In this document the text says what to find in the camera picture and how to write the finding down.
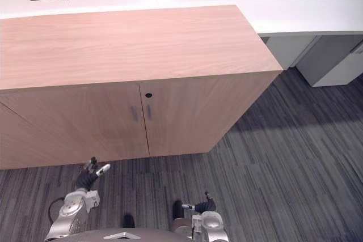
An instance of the wooden cabinet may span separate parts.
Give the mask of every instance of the wooden cabinet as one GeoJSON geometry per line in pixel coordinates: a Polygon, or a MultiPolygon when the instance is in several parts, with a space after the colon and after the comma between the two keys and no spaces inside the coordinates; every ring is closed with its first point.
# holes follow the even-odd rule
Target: wooden cabinet
{"type": "Polygon", "coordinates": [[[1,32],[0,168],[208,152],[282,71],[236,6],[34,16],[1,32]]]}
{"type": "Polygon", "coordinates": [[[8,92],[0,103],[0,168],[149,156],[137,83],[8,92]]]}
{"type": "Polygon", "coordinates": [[[210,151],[275,73],[140,83],[150,156],[210,151]]]}

